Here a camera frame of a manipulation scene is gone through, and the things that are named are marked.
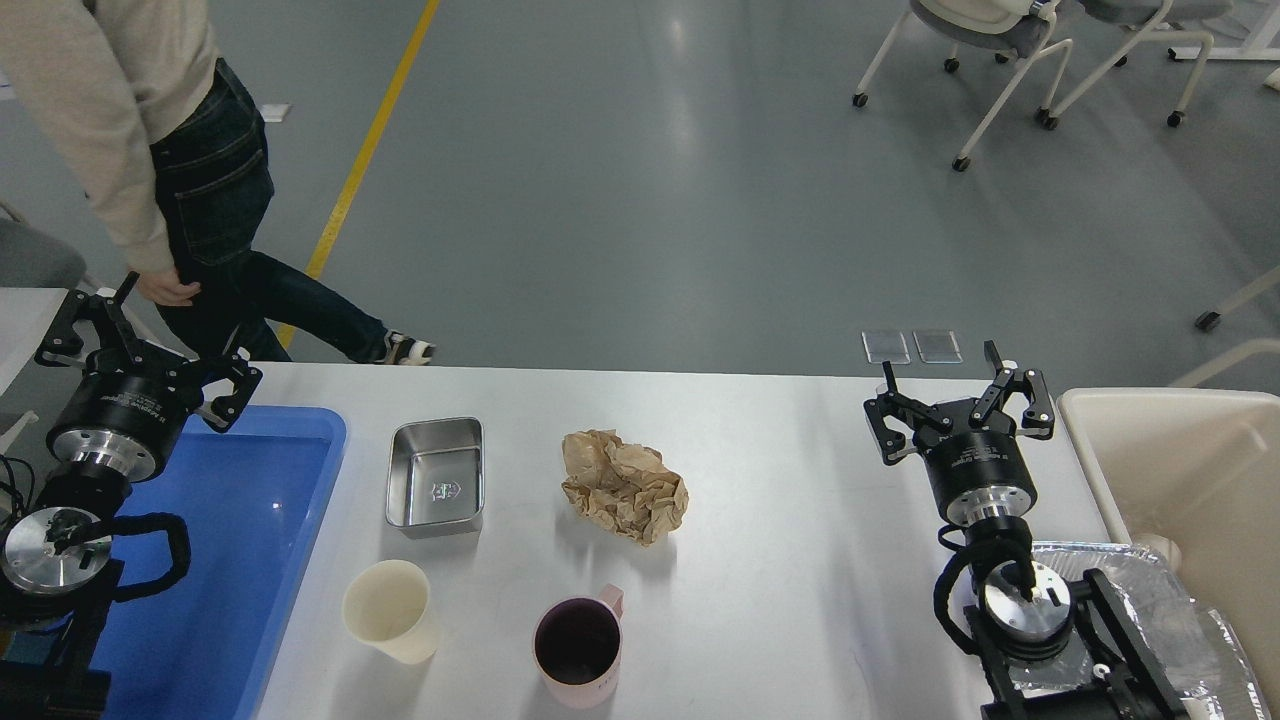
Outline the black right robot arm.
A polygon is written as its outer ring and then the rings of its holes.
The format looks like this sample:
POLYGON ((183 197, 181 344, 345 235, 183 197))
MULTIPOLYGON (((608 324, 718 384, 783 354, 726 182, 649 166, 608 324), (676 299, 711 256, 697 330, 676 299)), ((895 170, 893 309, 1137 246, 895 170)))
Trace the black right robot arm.
POLYGON ((977 657, 993 696, 984 719, 1189 719, 1190 710, 1097 568, 1068 580, 1033 556, 1027 514, 1038 492, 1018 441, 1051 439, 1056 415, 1041 372, 984 351, 993 378, 975 397, 925 404, 905 395, 891 361, 884 388, 864 402, 882 461, 922 457, 948 561, 934 582, 937 623, 977 657), (1029 697, 1018 667, 1057 659, 1079 641, 1091 675, 1029 697))

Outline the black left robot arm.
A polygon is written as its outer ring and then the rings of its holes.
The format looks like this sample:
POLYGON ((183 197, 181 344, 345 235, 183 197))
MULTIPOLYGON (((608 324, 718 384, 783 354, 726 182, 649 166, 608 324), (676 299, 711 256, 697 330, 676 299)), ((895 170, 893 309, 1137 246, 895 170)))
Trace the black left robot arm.
POLYGON ((191 566, 179 516, 122 505, 164 471, 191 416, 229 430, 262 378, 236 341, 187 359, 140 338, 123 311, 138 278, 110 296, 69 292, 35 357, 82 377, 46 437, 56 466, 3 523, 3 629, 52 635, 42 659, 3 661, 5 719, 102 716, 111 678, 90 665, 111 607, 168 591, 191 566))

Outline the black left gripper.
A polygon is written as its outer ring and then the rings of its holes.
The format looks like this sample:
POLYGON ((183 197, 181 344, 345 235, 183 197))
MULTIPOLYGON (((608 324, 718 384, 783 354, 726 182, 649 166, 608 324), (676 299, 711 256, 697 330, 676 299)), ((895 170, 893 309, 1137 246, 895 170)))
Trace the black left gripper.
POLYGON ((138 278, 128 273, 111 296, 68 292, 35 352, 41 366, 84 372, 46 436, 52 456, 104 462, 131 483, 164 471, 192 414, 227 433, 262 380, 237 352, 188 361, 169 348, 141 351, 123 313, 138 278))

